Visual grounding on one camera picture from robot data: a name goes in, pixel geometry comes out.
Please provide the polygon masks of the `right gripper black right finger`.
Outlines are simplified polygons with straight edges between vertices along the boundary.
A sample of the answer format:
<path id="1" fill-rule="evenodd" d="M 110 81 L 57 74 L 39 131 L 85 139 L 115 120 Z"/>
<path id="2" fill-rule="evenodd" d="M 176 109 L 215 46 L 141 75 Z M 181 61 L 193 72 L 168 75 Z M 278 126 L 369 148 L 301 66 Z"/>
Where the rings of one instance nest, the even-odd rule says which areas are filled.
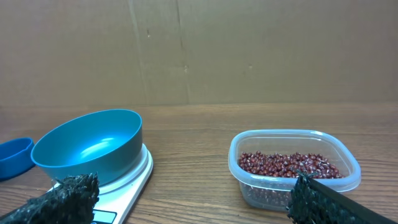
<path id="1" fill-rule="evenodd" d="M 287 217 L 297 224 L 397 224 L 341 193 L 313 179 L 313 174 L 298 173 Z"/>

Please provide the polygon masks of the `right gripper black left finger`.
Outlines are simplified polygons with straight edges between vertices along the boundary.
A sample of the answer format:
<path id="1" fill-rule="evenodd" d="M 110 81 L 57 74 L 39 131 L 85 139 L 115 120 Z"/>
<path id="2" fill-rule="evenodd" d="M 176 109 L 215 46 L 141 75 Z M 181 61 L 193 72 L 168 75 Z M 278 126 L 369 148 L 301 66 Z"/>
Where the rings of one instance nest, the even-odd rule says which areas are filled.
<path id="1" fill-rule="evenodd" d="M 90 224 L 99 201 L 97 174 L 58 179 L 47 193 L 1 216 L 1 224 Z"/>

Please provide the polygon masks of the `blue plastic scoop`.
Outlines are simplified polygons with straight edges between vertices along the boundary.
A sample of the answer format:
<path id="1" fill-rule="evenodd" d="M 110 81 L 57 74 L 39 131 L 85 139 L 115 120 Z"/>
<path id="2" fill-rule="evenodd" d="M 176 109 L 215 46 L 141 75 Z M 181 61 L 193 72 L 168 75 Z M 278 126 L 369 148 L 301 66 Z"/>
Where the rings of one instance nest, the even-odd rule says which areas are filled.
<path id="1" fill-rule="evenodd" d="M 13 139 L 1 144 L 1 181 L 21 175 L 35 166 L 31 159 L 34 140 Z"/>

